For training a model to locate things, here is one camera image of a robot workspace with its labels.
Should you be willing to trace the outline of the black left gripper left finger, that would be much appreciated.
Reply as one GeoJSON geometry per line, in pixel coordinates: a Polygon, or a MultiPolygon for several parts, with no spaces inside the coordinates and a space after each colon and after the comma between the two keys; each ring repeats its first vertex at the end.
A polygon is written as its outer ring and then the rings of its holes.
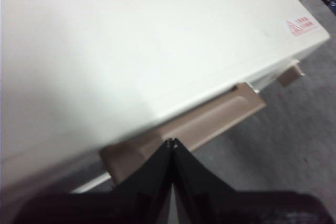
{"type": "Polygon", "coordinates": [[[174,141],[166,140],[107,193],[54,194],[25,203],[14,223],[156,223],[169,209],[174,141]]]}

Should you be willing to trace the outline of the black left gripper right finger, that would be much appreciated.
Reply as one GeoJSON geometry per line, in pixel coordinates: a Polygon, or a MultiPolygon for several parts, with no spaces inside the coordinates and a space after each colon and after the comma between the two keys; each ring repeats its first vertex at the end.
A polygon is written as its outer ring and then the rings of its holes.
{"type": "Polygon", "coordinates": [[[239,191],[173,139],[174,186],[191,223],[332,223],[323,203],[295,191],[239,191]]]}

